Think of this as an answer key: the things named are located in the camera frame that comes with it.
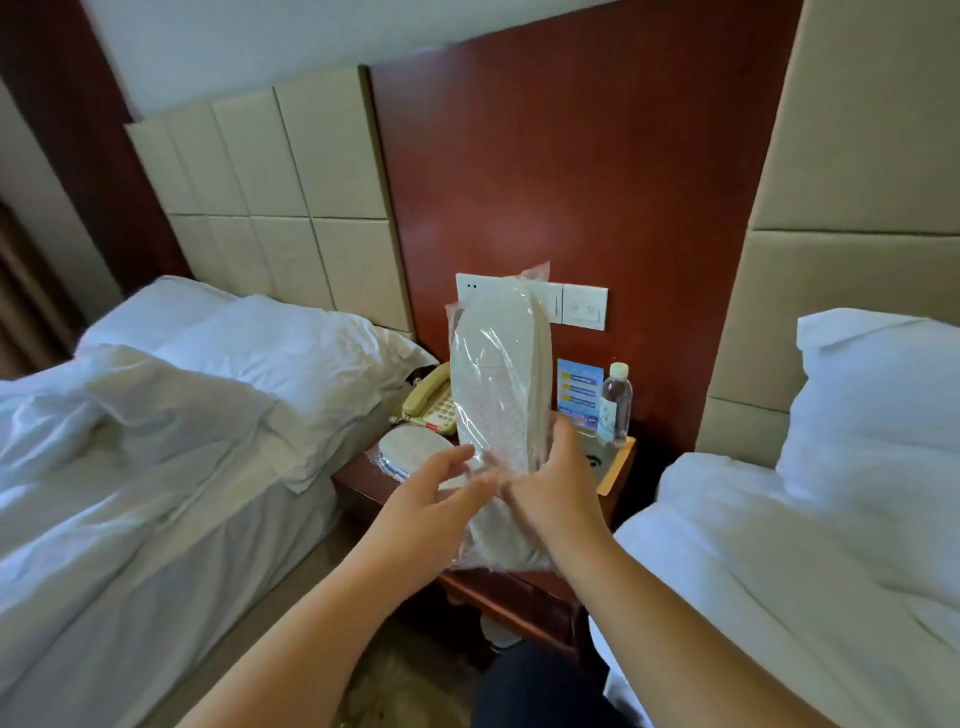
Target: telephone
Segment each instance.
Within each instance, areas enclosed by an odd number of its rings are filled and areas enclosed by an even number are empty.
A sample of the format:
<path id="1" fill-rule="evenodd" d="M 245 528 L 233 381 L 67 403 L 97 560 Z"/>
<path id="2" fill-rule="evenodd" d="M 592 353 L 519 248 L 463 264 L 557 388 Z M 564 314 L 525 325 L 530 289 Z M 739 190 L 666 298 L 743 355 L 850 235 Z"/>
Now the telephone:
<path id="1" fill-rule="evenodd" d="M 450 362 L 445 362 L 414 387 L 401 410 L 401 422 L 423 425 L 448 437 L 457 431 L 457 410 L 450 389 Z"/>

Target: leg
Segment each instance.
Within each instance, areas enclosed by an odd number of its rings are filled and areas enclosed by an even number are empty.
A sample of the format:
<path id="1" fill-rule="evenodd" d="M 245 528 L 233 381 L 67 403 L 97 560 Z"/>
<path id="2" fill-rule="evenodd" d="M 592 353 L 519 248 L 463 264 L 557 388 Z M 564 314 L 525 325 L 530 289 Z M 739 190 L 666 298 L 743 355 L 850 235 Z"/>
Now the leg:
<path id="1" fill-rule="evenodd" d="M 471 728 L 632 728 L 580 669 L 527 641 L 500 657 L 480 681 Z"/>

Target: card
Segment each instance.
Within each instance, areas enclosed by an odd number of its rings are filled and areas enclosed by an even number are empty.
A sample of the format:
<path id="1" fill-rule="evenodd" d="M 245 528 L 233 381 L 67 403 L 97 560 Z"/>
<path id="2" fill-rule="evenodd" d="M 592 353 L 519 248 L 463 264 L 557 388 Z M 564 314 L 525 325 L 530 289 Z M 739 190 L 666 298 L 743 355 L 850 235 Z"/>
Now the card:
<path id="1" fill-rule="evenodd" d="M 595 430 L 603 374 L 600 367 L 557 359 L 557 411 L 575 425 Z"/>

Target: white switch plate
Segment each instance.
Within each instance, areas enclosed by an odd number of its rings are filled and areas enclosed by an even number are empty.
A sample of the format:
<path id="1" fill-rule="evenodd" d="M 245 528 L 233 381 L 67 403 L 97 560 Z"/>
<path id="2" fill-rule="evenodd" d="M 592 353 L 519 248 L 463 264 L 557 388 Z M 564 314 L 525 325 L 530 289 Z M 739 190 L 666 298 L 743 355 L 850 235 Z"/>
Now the white switch plate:
<path id="1" fill-rule="evenodd" d="M 468 301 L 470 296 L 494 292 L 501 285 L 510 285 L 513 279 L 496 276 L 475 276 L 472 273 L 457 274 L 457 300 Z M 537 298 L 551 324 L 559 324 L 564 313 L 564 285 L 547 280 L 527 280 L 530 292 Z"/>
<path id="2" fill-rule="evenodd" d="M 607 324 L 607 289 L 564 283 L 563 323 L 602 331 Z"/>

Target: beige padded headboard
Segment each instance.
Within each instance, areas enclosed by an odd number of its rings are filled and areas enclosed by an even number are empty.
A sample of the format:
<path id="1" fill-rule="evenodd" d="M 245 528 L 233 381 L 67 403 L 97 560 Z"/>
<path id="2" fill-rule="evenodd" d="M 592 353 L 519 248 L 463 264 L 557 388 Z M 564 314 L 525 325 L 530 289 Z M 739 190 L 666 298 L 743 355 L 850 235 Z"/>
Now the beige padded headboard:
<path id="1" fill-rule="evenodd" d="M 772 466 L 797 318 L 960 326 L 960 4 L 806 0 L 697 450 Z"/>
<path id="2" fill-rule="evenodd" d="M 128 126 L 194 275 L 413 333 L 365 69 Z"/>

